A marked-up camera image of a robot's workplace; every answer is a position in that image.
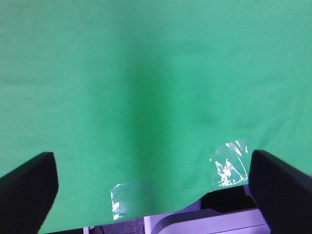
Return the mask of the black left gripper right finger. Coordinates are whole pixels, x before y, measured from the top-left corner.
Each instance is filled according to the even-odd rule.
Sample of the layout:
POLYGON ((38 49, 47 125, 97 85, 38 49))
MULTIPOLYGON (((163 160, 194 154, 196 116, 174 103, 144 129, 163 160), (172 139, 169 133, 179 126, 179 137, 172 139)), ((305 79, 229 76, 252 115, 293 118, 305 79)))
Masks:
POLYGON ((264 150, 255 150, 249 189, 273 234, 312 232, 312 178, 264 150))

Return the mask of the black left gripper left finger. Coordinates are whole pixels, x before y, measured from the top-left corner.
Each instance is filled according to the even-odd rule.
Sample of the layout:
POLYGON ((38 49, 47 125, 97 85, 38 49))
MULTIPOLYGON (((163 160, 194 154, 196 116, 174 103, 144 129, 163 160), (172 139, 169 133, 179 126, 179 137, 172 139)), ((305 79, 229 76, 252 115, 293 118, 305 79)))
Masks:
POLYGON ((59 190, 54 153, 43 152, 0 178, 0 232, 37 234, 59 190))

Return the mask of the grey robot base frame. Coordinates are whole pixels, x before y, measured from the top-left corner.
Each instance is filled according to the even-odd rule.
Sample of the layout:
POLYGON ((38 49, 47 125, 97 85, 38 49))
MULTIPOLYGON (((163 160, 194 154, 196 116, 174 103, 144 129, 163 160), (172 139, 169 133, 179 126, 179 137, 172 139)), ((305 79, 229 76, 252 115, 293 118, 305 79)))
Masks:
POLYGON ((177 212, 143 217, 143 234, 270 234, 259 209, 228 214, 200 210, 201 200, 177 212))

